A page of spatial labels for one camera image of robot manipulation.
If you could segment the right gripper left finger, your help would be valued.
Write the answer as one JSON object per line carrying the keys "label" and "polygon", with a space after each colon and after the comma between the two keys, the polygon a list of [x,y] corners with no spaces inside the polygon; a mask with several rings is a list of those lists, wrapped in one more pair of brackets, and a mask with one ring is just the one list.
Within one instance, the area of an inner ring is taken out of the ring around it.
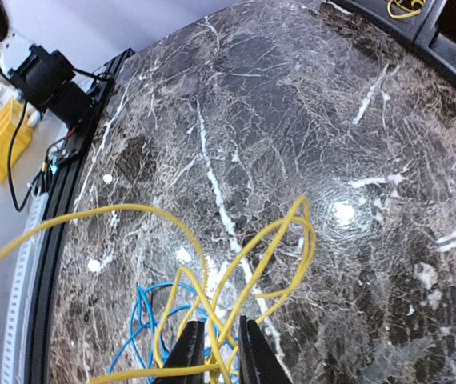
{"label": "right gripper left finger", "polygon": [[[165,368],[187,368],[205,364],[205,323],[190,321],[166,360]],[[154,383],[202,384],[204,373],[156,378]]]}

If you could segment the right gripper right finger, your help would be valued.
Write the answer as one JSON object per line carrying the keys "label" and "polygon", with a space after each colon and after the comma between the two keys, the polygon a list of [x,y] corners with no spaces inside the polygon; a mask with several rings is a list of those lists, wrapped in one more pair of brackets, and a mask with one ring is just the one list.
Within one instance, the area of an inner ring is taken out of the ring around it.
{"label": "right gripper right finger", "polygon": [[291,384],[259,325],[239,319],[239,381],[242,384]]}

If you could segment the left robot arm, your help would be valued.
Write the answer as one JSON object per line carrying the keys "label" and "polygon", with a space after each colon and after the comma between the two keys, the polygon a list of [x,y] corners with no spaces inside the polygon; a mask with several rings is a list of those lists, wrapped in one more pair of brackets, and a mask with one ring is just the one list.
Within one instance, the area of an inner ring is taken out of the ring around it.
{"label": "left robot arm", "polygon": [[[0,2],[0,46],[9,32],[9,19]],[[57,50],[49,53],[42,46],[31,45],[29,51],[17,69],[4,74],[0,67],[0,75],[36,110],[50,110],[70,127],[80,124],[90,113],[93,101],[73,82],[72,64]]]}

